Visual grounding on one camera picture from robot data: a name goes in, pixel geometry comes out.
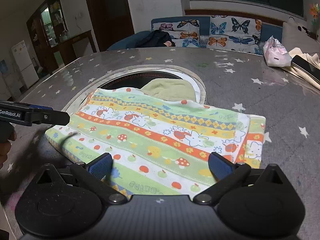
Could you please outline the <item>white gloved hand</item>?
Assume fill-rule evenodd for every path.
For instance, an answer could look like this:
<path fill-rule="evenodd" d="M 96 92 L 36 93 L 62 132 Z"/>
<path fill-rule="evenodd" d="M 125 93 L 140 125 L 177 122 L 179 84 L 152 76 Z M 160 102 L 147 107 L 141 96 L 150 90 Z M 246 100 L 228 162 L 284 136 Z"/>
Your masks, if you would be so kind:
<path fill-rule="evenodd" d="M 4 163 L 7 161 L 8 153 L 11 150 L 11 142 L 15 141 L 16 138 L 17 138 L 17 134 L 15 131 L 13 131 L 9 136 L 9 139 L 7 139 L 3 143 L 0 143 L 0 168 L 2 168 Z"/>

